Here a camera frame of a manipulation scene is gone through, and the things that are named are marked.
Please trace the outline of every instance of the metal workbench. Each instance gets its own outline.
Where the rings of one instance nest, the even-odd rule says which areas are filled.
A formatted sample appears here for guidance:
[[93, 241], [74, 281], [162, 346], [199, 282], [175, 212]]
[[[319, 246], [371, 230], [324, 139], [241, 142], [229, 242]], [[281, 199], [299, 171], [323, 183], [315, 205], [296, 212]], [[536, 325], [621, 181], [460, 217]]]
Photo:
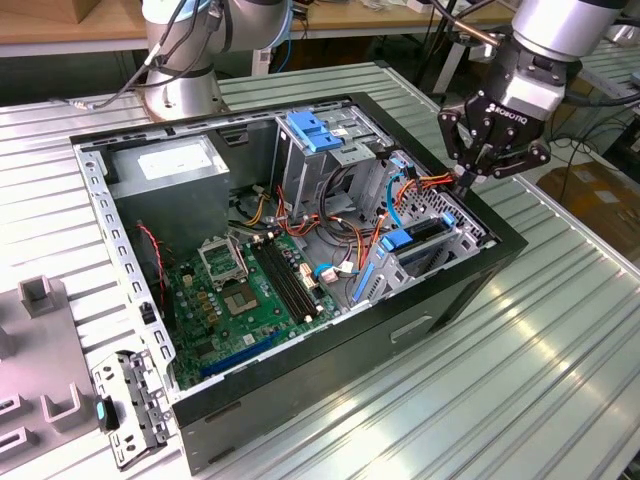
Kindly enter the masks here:
[[640, 45], [620, 47], [602, 40], [594, 52], [582, 59], [580, 77], [612, 98], [638, 92], [631, 74], [640, 70]]
[[[222, 89], [234, 109], [365, 91], [444, 157], [434, 106], [374, 64]], [[138, 340], [67, 137], [148, 121], [132, 95], [98, 113], [0, 109], [0, 289], [62, 278], [89, 367]], [[462, 318], [198, 478], [617, 477], [640, 448], [640, 274], [522, 178], [479, 193], [529, 246]], [[172, 438], [118, 474], [96, 431], [6, 479], [187, 472]]]

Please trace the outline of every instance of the white sticker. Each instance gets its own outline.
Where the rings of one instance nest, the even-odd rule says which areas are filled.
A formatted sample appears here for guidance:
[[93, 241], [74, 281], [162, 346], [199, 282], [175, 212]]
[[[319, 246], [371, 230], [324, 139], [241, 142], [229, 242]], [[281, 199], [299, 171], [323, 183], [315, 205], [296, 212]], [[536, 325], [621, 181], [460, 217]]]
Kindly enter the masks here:
[[609, 190], [599, 190], [595, 193], [596, 195], [598, 195], [598, 197], [600, 197], [600, 200], [602, 200], [604, 203], [618, 203], [620, 201], [618, 200], [618, 197], [616, 197]]
[[197, 144], [140, 155], [138, 163], [147, 180], [155, 180], [212, 165], [207, 152]]
[[331, 135], [333, 135], [334, 137], [344, 137], [346, 135], [349, 135], [349, 132], [347, 132], [344, 128], [336, 128], [335, 130], [331, 130]]
[[575, 174], [576, 177], [578, 177], [580, 180], [582, 180], [585, 183], [595, 182], [597, 180], [597, 178], [594, 177], [591, 172], [588, 172], [586, 170], [577, 170], [573, 173]]

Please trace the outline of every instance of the blue cable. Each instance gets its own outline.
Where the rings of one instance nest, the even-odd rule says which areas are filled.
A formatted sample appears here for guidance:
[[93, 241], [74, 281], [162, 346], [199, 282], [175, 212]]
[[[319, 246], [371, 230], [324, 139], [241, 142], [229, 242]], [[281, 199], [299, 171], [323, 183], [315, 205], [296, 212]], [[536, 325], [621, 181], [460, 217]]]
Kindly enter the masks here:
[[322, 272], [324, 272], [325, 270], [328, 270], [330, 268], [333, 268], [333, 265], [331, 265], [330, 263], [321, 263], [313, 271], [313, 276], [317, 278], [318, 275], [320, 275]]
[[402, 220], [400, 220], [400, 217], [398, 217], [398, 214], [393, 208], [393, 194], [391, 190], [393, 189], [393, 182], [395, 181], [395, 179], [401, 178], [403, 176], [404, 174], [402, 172], [396, 173], [393, 177], [391, 177], [391, 179], [389, 180], [389, 183], [387, 184], [387, 209], [389, 210], [389, 215], [391, 216], [391, 219], [394, 222], [396, 222], [396, 224], [399, 227], [402, 226]]
[[284, 62], [282, 62], [282, 65], [280, 65], [280, 68], [276, 70], [276, 73], [280, 73], [282, 69], [287, 65], [287, 62], [289, 61], [290, 56], [291, 56], [291, 36], [287, 38], [287, 56], [284, 57]]

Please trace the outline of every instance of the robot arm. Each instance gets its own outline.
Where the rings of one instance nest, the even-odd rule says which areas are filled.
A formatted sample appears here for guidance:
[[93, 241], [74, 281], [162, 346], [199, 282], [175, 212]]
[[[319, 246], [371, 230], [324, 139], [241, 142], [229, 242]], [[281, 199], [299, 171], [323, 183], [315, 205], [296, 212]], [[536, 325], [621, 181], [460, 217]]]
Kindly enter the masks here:
[[[144, 0], [150, 50], [178, 5], [179, 0]], [[158, 52], [166, 60], [147, 77], [147, 108], [166, 120], [226, 109], [213, 55], [274, 47], [286, 38], [291, 19], [291, 0], [187, 0]]]
[[[565, 98], [569, 64], [590, 54], [627, 0], [525, 0], [478, 91], [438, 121], [464, 195], [475, 182], [549, 162], [546, 121]], [[463, 120], [471, 135], [458, 130]]]

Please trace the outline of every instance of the ram slot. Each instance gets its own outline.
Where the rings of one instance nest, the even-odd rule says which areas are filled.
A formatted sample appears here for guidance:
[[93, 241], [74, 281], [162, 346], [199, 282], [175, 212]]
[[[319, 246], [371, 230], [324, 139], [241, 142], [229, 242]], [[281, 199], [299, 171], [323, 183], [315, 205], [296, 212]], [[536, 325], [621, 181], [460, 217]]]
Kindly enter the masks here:
[[318, 314], [291, 267], [273, 243], [254, 247], [254, 257], [296, 323], [302, 323], [306, 317], [313, 318]]

